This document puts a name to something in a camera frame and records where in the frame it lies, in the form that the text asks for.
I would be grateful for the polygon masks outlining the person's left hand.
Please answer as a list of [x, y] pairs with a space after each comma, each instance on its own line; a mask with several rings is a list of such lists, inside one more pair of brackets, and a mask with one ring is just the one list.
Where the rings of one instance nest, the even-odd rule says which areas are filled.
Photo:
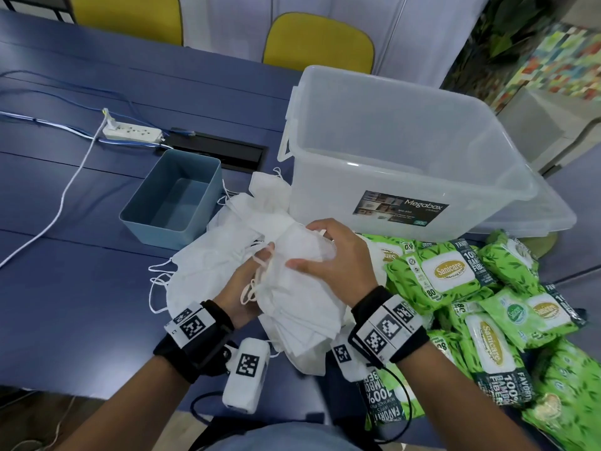
[[252, 255], [235, 270], [225, 287], [213, 299], [214, 303], [229, 316], [235, 330], [243, 328], [262, 314], [255, 302], [243, 304], [241, 299], [244, 289], [255, 277], [256, 267]]

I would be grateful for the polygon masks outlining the person's right hand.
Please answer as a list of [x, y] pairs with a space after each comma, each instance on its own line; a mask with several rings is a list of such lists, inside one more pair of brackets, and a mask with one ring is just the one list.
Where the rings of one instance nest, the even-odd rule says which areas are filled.
[[334, 241], [336, 255], [325, 260], [331, 263], [331, 271], [326, 277], [316, 278], [324, 281], [340, 301], [355, 308], [365, 298], [379, 305], [391, 298], [376, 280], [367, 244], [350, 228], [333, 218], [315, 220], [306, 228], [325, 230], [326, 237]]

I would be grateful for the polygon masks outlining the stack of white masks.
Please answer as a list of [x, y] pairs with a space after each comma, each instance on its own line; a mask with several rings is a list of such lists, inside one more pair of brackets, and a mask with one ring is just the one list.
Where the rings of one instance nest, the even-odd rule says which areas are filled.
[[301, 373], [323, 376], [326, 353], [344, 324], [347, 306], [322, 280], [287, 267], [290, 259], [315, 262], [336, 256], [333, 241], [294, 223], [275, 240], [271, 257], [259, 262], [250, 301], [277, 351]]

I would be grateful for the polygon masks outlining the person's left forearm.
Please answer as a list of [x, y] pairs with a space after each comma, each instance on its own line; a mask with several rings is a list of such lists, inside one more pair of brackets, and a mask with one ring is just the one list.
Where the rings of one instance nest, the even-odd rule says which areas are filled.
[[152, 356], [55, 451], [152, 451], [191, 383]]

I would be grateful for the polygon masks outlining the person's right forearm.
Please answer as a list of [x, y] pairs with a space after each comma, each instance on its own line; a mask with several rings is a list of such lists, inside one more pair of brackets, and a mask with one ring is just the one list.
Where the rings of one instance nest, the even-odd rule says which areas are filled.
[[395, 357], [447, 451], [540, 451], [426, 335], [410, 339]]

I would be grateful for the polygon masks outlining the black right wristband with markers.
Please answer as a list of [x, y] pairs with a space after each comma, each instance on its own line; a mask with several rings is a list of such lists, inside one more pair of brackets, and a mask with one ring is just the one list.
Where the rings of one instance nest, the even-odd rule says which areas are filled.
[[372, 289], [351, 312], [356, 324], [349, 344], [377, 369], [401, 362], [430, 341], [422, 317], [383, 286]]

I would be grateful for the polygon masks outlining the black wristband with markers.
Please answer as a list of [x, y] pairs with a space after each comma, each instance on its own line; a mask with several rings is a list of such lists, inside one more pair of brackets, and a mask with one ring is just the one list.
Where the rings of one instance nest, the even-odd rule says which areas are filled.
[[377, 369], [401, 362], [430, 341], [422, 317], [383, 286], [372, 289], [351, 312], [356, 324], [349, 344]]
[[200, 376], [220, 376], [227, 372], [231, 350], [226, 344], [234, 329], [213, 301], [191, 304], [167, 323], [153, 355], [166, 359], [190, 384]]

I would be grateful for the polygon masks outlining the grey-blue rectangular bin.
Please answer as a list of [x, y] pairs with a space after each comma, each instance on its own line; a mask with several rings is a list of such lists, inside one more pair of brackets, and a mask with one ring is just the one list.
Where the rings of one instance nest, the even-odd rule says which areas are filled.
[[181, 250], [204, 233], [222, 190], [219, 159], [169, 150], [142, 181], [119, 219], [139, 242]]

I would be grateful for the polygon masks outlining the large clear plastic storage box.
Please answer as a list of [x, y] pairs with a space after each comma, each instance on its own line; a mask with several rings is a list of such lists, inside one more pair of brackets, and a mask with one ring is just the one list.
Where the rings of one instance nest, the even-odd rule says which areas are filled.
[[294, 160], [289, 214], [353, 231], [444, 242], [537, 179], [500, 121], [462, 94], [318, 65], [293, 87], [278, 161]]

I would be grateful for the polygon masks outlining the person's grey-blue clothing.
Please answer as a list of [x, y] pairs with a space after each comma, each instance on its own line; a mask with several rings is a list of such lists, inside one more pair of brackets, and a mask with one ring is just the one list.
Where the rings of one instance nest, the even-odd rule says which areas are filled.
[[352, 437], [336, 425], [290, 422], [270, 424], [229, 436], [201, 451], [382, 451], [368, 437]]

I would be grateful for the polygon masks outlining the white power strip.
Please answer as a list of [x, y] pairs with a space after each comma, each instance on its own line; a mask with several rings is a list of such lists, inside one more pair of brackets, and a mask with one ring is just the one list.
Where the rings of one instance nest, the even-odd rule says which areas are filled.
[[134, 143], [161, 143], [163, 132], [158, 128], [139, 126], [126, 122], [111, 122], [107, 124], [102, 134], [111, 141], [129, 141]]

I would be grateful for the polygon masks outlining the yellow chair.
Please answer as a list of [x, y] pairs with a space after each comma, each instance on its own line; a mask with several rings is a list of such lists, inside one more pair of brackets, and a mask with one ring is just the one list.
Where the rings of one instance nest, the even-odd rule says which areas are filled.
[[182, 46], [179, 0], [70, 0], [79, 25]]
[[541, 259], [556, 245], [559, 233], [550, 232], [541, 237], [520, 237], [519, 240], [530, 250], [531, 256]]
[[284, 13], [272, 23], [262, 63], [304, 71], [311, 65], [370, 74], [375, 48], [362, 30], [309, 13]]

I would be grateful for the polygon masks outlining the clear plastic box lid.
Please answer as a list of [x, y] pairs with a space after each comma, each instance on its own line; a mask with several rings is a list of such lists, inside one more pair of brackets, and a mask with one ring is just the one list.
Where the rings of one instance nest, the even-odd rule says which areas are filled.
[[537, 172], [533, 172], [538, 192], [529, 201], [515, 200], [474, 227], [470, 234], [489, 235], [505, 230], [509, 235], [545, 237], [550, 233], [571, 229], [577, 217], [570, 206]]

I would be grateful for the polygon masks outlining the grey side table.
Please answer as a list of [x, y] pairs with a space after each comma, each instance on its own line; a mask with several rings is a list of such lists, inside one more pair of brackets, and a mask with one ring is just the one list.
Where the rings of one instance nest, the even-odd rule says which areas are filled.
[[497, 117], [531, 169], [545, 178], [601, 143], [601, 101], [523, 87]]

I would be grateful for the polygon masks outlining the green leafy plant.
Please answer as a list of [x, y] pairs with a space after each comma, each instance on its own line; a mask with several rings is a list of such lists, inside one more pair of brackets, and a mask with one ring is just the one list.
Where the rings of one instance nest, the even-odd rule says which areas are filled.
[[548, 67], [572, 0], [489, 0], [441, 89], [475, 97], [499, 113]]

